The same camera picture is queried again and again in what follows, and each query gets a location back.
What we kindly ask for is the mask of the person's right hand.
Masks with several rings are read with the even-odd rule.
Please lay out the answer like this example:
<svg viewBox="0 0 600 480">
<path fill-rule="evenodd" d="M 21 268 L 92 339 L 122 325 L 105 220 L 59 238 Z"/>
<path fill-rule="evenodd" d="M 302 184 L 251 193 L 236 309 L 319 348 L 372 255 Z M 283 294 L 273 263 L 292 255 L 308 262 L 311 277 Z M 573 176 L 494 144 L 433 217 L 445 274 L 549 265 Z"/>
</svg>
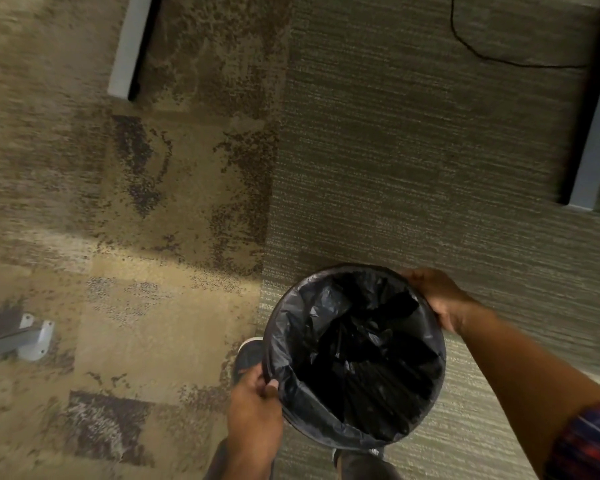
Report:
<svg viewBox="0 0 600 480">
<path fill-rule="evenodd" d="M 464 337 L 465 325 L 482 308 L 480 302 L 439 269 L 435 269 L 435 298 L 426 301 L 437 315 L 441 327 L 460 337 Z"/>
</svg>

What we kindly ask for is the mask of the person's left hand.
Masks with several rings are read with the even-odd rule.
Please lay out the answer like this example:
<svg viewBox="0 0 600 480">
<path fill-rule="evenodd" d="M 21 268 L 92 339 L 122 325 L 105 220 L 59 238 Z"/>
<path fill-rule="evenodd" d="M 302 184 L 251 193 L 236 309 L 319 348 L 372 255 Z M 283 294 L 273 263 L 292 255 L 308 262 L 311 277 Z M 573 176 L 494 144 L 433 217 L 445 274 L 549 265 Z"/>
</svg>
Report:
<svg viewBox="0 0 600 480">
<path fill-rule="evenodd" d="M 262 366 L 249 369 L 233 387 L 228 409 L 229 454 L 273 460 L 280 448 L 283 416 L 280 400 L 260 397 Z"/>
</svg>

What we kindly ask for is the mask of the person's left forearm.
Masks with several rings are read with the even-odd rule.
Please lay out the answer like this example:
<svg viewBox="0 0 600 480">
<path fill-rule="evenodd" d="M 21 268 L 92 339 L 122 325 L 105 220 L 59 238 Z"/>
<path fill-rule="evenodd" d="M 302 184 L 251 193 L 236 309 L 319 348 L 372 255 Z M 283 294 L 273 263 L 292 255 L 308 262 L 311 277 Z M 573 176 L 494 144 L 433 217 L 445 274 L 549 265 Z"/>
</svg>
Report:
<svg viewBox="0 0 600 480">
<path fill-rule="evenodd" d="M 274 460 L 245 454 L 229 454 L 221 480 L 271 480 Z"/>
</svg>

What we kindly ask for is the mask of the person's right forearm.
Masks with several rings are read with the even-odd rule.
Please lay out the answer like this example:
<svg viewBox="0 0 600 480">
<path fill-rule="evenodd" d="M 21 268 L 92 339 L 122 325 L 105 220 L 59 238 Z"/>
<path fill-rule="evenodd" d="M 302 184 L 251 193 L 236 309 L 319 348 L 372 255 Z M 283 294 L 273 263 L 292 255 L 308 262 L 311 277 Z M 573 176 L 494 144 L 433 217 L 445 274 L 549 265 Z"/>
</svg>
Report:
<svg viewBox="0 0 600 480">
<path fill-rule="evenodd" d="M 568 423 L 600 404 L 600 384 L 485 306 L 465 325 L 462 340 L 542 479 L 553 444 Z"/>
</svg>

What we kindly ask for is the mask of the grey shoe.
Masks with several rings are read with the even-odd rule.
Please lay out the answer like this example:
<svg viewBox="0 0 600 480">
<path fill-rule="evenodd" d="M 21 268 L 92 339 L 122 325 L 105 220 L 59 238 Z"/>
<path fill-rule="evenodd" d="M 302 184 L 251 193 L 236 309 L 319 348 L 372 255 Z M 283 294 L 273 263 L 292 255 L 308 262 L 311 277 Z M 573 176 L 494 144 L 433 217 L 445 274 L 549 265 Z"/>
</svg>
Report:
<svg viewBox="0 0 600 480">
<path fill-rule="evenodd" d="M 233 363 L 232 385 L 238 384 L 249 369 L 262 364 L 264 350 L 263 337 L 252 337 L 240 345 Z"/>
<path fill-rule="evenodd" d="M 343 453 L 355 454 L 355 455 L 366 455 L 378 459 L 384 460 L 384 448 L 373 448 L 373 449 L 333 449 L 331 453 L 331 460 L 335 468 L 338 468 L 339 459 Z"/>
</svg>

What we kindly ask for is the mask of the white desk foot bar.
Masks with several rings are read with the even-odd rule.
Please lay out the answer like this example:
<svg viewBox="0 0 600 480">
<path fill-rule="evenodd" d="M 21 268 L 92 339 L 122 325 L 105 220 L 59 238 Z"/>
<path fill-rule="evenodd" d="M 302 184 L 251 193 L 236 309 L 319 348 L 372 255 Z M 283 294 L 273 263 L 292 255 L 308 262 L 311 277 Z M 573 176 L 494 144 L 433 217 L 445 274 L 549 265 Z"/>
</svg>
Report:
<svg viewBox="0 0 600 480">
<path fill-rule="evenodd" d="M 600 193 L 600 95 L 586 134 L 584 148 L 567 206 L 592 211 Z"/>
<path fill-rule="evenodd" d="M 153 0 L 128 0 L 107 87 L 109 96 L 122 100 L 131 98 L 152 3 Z"/>
</svg>

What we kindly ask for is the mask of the red blue plaid sleeve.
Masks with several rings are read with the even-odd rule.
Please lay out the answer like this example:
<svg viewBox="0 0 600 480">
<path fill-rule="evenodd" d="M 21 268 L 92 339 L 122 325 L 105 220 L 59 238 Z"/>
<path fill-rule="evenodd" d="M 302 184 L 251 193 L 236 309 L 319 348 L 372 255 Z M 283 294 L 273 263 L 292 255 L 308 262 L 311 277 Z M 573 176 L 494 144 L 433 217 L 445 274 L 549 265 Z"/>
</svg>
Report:
<svg viewBox="0 0 600 480">
<path fill-rule="evenodd" d="M 600 480 L 600 404 L 568 423 L 553 444 L 543 480 Z"/>
</svg>

